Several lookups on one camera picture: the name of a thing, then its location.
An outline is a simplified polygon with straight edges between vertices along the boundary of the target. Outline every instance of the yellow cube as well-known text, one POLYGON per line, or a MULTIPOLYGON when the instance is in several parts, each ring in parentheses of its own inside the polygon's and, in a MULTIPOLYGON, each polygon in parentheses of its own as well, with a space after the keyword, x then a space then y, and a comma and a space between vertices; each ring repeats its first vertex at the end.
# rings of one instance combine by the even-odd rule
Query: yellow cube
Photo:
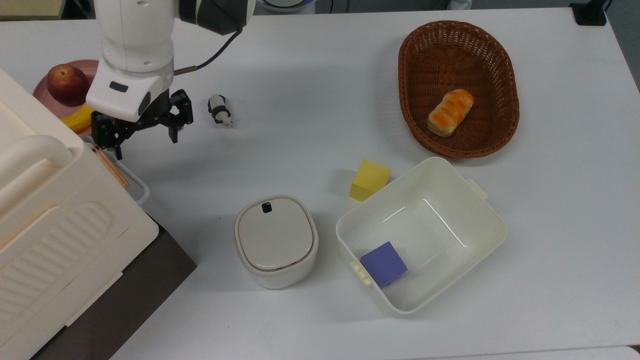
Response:
POLYGON ((391 169, 367 159, 362 160, 356 177, 351 183, 349 196, 360 201, 366 200, 385 187, 391 175, 391 169))

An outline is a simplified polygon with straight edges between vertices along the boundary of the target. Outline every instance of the purple cube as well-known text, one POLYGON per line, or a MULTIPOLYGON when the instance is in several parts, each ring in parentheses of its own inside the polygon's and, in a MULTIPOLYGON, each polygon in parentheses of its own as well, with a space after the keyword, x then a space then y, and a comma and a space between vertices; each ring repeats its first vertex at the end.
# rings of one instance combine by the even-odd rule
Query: purple cube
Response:
POLYGON ((406 265, 389 241, 360 258, 373 281, 382 289, 406 272, 406 265))

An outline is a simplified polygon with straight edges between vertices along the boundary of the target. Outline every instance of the banana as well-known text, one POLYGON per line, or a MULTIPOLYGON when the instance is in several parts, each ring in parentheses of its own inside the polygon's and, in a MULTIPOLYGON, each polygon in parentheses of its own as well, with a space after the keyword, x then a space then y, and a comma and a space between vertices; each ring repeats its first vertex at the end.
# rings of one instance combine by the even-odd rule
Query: banana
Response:
POLYGON ((80 131, 91 126, 92 112, 93 109, 91 109, 85 103, 81 108, 78 109, 78 111, 67 117, 63 117, 60 120, 62 120, 62 122, 64 122, 65 125, 69 127, 69 129, 73 130, 73 132, 79 133, 80 131))

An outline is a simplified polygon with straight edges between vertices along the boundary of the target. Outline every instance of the wire basket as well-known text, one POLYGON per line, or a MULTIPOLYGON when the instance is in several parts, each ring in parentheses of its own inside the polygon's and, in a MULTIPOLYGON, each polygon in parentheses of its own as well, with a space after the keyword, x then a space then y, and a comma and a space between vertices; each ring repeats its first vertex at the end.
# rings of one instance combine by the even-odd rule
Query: wire basket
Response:
POLYGON ((413 137, 449 158, 480 158, 505 146, 520 118, 509 55, 485 30, 467 22, 430 22, 409 34, 398 56, 400 107, 413 137), (429 113, 451 90, 465 89, 474 105, 454 133, 427 129, 429 113))

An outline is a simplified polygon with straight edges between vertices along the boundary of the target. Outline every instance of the pink plate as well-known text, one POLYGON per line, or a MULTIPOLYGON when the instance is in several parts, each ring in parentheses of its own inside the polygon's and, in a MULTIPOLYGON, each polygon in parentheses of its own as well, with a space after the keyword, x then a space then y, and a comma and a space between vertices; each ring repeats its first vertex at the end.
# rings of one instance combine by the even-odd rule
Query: pink plate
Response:
MULTIPOLYGON (((89 80, 89 84, 93 81, 95 72, 98 69, 98 60, 76 60, 68 64, 82 70, 89 80)), ((51 94, 47 90, 47 76, 40 80, 38 86, 36 86, 35 90, 33 91, 33 96, 38 99, 44 106, 46 106, 47 109, 49 109, 49 111, 51 111, 59 119, 75 113, 81 107, 80 105, 70 108, 69 106, 60 104, 53 97, 51 97, 51 94)), ((85 130, 82 130, 79 133, 79 135, 88 134, 91 134, 91 127, 87 127, 85 130)))

